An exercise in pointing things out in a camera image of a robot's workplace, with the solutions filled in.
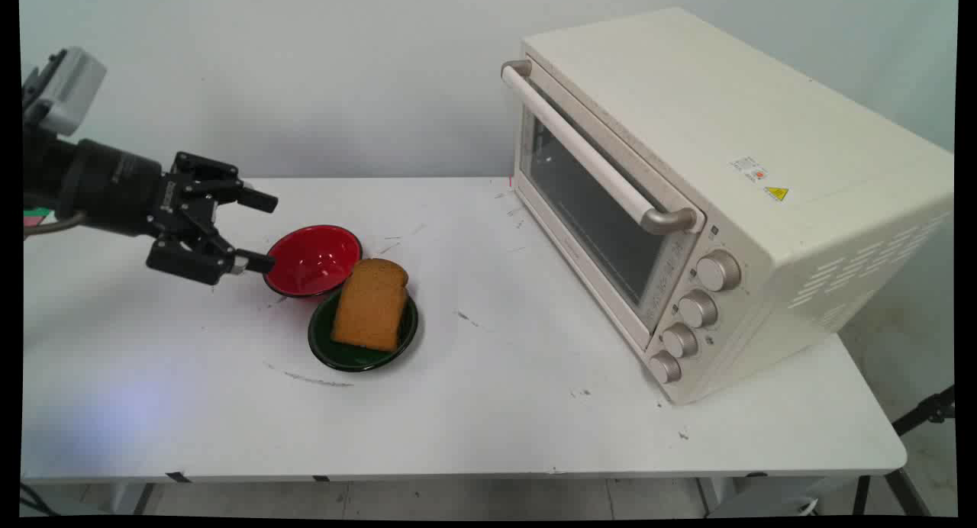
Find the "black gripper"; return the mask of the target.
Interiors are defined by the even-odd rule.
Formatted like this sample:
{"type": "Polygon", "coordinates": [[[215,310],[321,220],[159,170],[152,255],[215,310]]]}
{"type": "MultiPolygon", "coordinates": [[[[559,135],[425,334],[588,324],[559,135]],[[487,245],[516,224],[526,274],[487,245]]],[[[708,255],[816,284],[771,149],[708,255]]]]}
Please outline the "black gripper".
{"type": "Polygon", "coordinates": [[[174,238],[196,234],[182,206],[206,198],[265,213],[274,212],[279,204],[275,195],[242,180],[234,164],[180,152],[171,169],[165,170],[152,159],[82,140],[71,150],[60,180],[58,220],[81,215],[82,226],[158,238],[147,256],[147,267],[203,285],[216,285],[224,275],[245,271],[271,273],[275,257],[235,249],[222,240],[200,239],[188,246],[174,238]]]}

